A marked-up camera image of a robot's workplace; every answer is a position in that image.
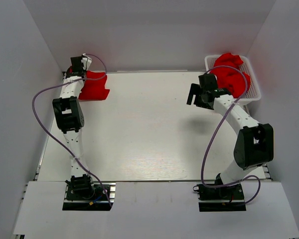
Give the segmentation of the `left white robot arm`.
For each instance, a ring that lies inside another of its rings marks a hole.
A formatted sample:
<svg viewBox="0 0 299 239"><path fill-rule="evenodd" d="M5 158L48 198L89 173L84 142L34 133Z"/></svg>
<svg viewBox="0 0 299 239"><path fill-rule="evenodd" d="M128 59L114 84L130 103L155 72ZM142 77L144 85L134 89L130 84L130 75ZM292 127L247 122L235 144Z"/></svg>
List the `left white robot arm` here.
<svg viewBox="0 0 299 239"><path fill-rule="evenodd" d="M82 128L84 116L79 103L79 95L84 86L87 70L92 60L85 54L71 58L71 66L65 74L67 84L61 91L59 98L52 101L55 119L58 128L66 140L66 146L73 153L71 155L72 185L79 184L78 193L85 199L95 194L95 186L84 180L89 178L88 173L81 166L87 167L84 159L82 144Z"/></svg>

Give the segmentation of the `red t shirt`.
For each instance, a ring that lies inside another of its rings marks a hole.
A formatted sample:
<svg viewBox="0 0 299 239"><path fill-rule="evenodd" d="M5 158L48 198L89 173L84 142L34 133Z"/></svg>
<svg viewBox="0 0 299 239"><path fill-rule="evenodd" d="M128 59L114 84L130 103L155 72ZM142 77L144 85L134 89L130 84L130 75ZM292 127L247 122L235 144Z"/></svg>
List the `red t shirt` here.
<svg viewBox="0 0 299 239"><path fill-rule="evenodd" d="M84 87L79 95L81 101L103 101L110 90L106 89L107 75L105 72L87 71Z"/></svg>

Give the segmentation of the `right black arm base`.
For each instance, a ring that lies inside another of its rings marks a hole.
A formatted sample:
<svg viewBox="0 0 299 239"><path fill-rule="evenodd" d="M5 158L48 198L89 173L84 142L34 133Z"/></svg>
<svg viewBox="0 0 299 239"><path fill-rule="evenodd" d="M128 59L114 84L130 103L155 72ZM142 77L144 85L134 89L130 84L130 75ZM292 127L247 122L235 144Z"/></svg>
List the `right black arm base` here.
<svg viewBox="0 0 299 239"><path fill-rule="evenodd" d="M202 184L197 184L193 187L193 191L198 195L200 212L246 211L241 184L222 188L207 188Z"/></svg>

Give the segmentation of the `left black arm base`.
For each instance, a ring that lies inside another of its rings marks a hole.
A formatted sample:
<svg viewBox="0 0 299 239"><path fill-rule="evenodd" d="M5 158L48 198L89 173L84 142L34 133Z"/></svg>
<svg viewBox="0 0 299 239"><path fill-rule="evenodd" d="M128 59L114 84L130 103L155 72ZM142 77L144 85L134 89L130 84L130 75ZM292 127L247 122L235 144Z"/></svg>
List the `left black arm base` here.
<svg viewBox="0 0 299 239"><path fill-rule="evenodd" d="M115 200L116 184L100 184L86 174L66 180L64 211L110 211Z"/></svg>

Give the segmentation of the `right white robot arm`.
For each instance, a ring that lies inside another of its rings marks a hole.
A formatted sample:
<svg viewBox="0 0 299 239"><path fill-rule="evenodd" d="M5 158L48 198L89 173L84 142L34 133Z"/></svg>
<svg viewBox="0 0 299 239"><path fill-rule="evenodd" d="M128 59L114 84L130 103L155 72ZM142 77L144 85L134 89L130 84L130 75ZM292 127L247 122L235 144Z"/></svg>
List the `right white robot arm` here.
<svg viewBox="0 0 299 239"><path fill-rule="evenodd" d="M249 173L274 159L274 129L246 113L225 88L219 88L216 76L203 74L198 84L191 84L187 104L214 110L237 135L231 164L218 175L216 195L222 199L233 193L233 186Z"/></svg>

